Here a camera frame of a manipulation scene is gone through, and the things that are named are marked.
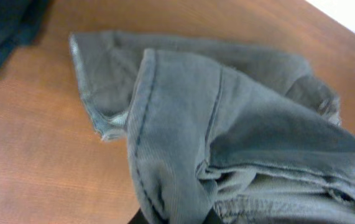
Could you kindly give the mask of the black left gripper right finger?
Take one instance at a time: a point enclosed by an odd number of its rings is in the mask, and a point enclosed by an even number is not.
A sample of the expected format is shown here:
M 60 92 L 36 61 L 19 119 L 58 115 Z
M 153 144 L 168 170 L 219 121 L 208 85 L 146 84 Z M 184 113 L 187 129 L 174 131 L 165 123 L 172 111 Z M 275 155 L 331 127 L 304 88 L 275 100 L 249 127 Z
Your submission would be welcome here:
M 224 224 L 222 219 L 218 216 L 215 210 L 212 208 L 207 214 L 202 224 Z

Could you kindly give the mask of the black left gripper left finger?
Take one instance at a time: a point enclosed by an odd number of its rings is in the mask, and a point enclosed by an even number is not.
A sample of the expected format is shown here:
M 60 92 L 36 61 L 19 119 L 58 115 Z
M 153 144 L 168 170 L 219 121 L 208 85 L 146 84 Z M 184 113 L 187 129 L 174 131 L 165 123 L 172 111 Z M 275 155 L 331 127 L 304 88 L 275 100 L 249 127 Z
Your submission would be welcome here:
M 137 213 L 131 218 L 128 224 L 149 224 L 141 209 L 137 211 Z

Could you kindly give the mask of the grey shorts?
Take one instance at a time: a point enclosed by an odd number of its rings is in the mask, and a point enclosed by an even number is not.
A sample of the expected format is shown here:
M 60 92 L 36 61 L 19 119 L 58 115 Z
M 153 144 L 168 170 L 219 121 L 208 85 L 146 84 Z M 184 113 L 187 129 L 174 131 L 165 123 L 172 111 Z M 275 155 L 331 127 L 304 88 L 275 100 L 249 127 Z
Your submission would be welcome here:
M 355 223 L 355 136 L 297 55 L 121 31 L 76 33 L 80 98 L 126 137 L 149 223 Z

